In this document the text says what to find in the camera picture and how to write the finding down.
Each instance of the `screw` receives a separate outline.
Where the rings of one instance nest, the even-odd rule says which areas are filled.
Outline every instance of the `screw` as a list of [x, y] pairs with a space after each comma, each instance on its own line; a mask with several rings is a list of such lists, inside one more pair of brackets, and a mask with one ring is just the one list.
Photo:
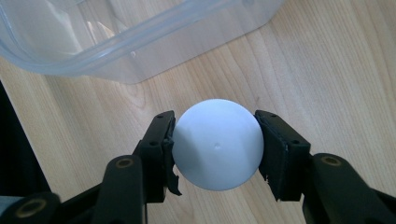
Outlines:
[[47, 201], [44, 199], [32, 199], [27, 203], [24, 203], [18, 210], [15, 212], [15, 216], [18, 218], [31, 217], [41, 210], [43, 210], [47, 205]]

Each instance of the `table surface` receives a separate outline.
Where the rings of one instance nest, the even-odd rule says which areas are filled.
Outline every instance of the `table surface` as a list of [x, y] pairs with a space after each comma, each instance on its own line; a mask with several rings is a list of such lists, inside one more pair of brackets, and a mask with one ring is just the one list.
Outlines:
[[[277, 113], [312, 153], [344, 157], [396, 196], [395, 11], [394, 0], [288, 0], [262, 28], [135, 85], [41, 76], [4, 59], [0, 76], [62, 200], [131, 154], [155, 115], [178, 119], [209, 98]], [[184, 177], [179, 188], [183, 196], [148, 206], [150, 223], [304, 223], [301, 203], [275, 202], [259, 172], [223, 192]]]

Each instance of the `clear plastic container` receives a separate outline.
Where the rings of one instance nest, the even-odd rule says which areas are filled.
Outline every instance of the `clear plastic container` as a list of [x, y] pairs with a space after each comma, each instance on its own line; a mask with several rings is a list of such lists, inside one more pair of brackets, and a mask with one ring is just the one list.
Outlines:
[[46, 75], [136, 83], [267, 23], [283, 0], [0, 0], [0, 53]]

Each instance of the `wooden table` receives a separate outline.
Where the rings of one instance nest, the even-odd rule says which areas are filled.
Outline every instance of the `wooden table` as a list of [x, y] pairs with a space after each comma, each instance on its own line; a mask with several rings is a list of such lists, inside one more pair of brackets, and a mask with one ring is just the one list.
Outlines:
[[[54, 192], [66, 200], [131, 154], [151, 119], [224, 98], [277, 113], [396, 196], [396, 1], [288, 0], [259, 30], [135, 85], [47, 77], [0, 60], [0, 76]], [[304, 223], [257, 172], [223, 192], [180, 178], [183, 196], [150, 204], [150, 223]]]

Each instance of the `ball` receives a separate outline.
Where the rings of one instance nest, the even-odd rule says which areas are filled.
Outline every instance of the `ball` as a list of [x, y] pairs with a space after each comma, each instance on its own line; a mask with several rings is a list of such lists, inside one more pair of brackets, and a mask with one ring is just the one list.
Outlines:
[[262, 129], [254, 116], [221, 99], [189, 108], [177, 122], [173, 138], [178, 170], [202, 189], [242, 185], [258, 169], [264, 151]]

